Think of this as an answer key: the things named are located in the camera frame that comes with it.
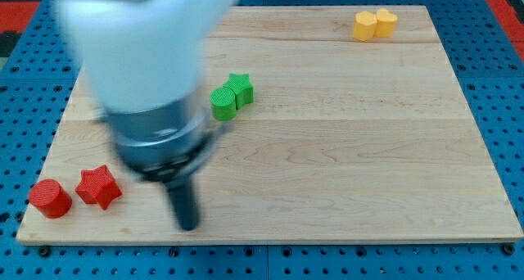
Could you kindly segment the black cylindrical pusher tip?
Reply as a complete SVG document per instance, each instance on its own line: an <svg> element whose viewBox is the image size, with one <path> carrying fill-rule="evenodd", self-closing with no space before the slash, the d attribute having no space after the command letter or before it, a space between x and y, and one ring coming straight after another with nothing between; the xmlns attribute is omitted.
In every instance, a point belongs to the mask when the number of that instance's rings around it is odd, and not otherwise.
<svg viewBox="0 0 524 280"><path fill-rule="evenodd" d="M192 177L169 181L165 188L179 227L184 231L194 230L200 223L200 212Z"/></svg>

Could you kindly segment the grey metal wrist flange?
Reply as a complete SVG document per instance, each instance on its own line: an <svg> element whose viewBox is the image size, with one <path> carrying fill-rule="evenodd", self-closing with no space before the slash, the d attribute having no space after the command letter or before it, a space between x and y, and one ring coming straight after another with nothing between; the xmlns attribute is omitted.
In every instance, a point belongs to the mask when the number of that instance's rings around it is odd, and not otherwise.
<svg viewBox="0 0 524 280"><path fill-rule="evenodd" d="M210 158L228 124L214 120L200 92L139 106L99 101L115 154L142 180L190 176Z"/></svg>

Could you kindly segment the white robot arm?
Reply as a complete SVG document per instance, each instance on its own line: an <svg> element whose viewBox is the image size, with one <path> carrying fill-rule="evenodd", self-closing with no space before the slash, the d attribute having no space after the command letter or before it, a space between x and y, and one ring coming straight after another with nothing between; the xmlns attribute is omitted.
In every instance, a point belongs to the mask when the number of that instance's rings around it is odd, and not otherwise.
<svg viewBox="0 0 524 280"><path fill-rule="evenodd" d="M140 179L163 184L178 225L200 221L193 175L226 124L203 93L203 43L237 0L56 0L115 152Z"/></svg>

